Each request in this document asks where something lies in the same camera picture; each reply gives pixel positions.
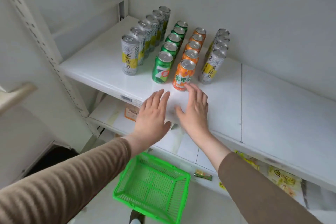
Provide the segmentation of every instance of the green shopping basket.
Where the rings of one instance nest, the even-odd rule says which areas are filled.
[[[127,164],[113,198],[168,224],[180,223],[186,206],[190,174],[147,153]]]

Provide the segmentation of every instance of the mirinda can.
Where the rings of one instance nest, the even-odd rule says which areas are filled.
[[[190,49],[193,49],[199,53],[201,51],[201,44],[196,41],[190,41],[189,43],[185,45],[184,51],[190,50]]]
[[[204,28],[195,28],[193,34],[201,35],[204,41],[207,36],[207,31]]]
[[[187,60],[191,60],[195,63],[195,65],[197,65],[199,58],[198,52],[193,50],[193,49],[189,49],[183,52],[182,55],[182,59],[187,59]]]
[[[177,66],[173,87],[180,91],[185,91],[185,84],[190,83],[192,76],[195,73],[196,64],[191,60],[183,59]]]
[[[193,34],[193,35],[189,38],[189,41],[196,41],[196,42],[198,42],[198,43],[201,45],[201,47],[202,47],[202,45],[203,45],[203,43],[204,43],[204,38],[203,38],[202,35],[199,35],[199,34]]]

